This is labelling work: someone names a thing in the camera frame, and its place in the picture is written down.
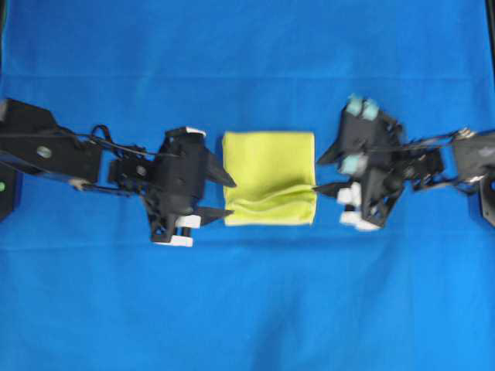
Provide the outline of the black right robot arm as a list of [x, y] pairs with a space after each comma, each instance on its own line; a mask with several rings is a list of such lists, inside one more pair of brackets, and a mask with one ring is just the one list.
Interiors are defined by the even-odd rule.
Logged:
[[494, 224], [494, 133], [468, 128], [409, 141], [403, 124], [368, 97], [355, 94], [340, 112], [335, 141], [317, 161], [335, 165], [340, 182], [314, 192], [343, 205], [340, 222], [357, 230], [385, 227], [405, 188], [452, 187], [476, 196], [480, 215]]

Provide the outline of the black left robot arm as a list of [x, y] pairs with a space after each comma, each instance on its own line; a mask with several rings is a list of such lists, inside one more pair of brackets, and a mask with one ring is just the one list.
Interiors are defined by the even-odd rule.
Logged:
[[58, 125], [51, 111], [8, 98], [1, 102], [1, 218], [18, 207], [27, 174], [80, 192], [139, 196], [153, 243], [191, 247], [194, 229], [232, 215], [200, 206], [206, 182], [236, 186], [205, 138], [205, 131], [175, 128], [148, 152], [115, 143], [103, 124], [78, 134]]

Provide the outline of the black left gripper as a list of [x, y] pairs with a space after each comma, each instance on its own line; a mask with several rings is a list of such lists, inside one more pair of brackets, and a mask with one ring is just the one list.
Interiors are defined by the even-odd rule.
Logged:
[[206, 181], [227, 188], [237, 186], [216, 155], [205, 147], [206, 132], [191, 127], [166, 132], [152, 162], [145, 191], [145, 210], [153, 243], [191, 247], [191, 231], [234, 213], [196, 204], [203, 197]]

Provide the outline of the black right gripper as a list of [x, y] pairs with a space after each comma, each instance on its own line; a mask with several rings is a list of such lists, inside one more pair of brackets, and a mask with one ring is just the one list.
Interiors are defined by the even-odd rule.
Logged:
[[337, 163], [346, 182], [331, 182], [312, 188], [324, 196], [336, 196], [345, 206], [340, 223], [361, 232], [382, 229], [404, 190], [399, 174], [399, 149], [403, 128], [373, 100], [349, 96], [341, 110], [336, 140], [316, 161]]

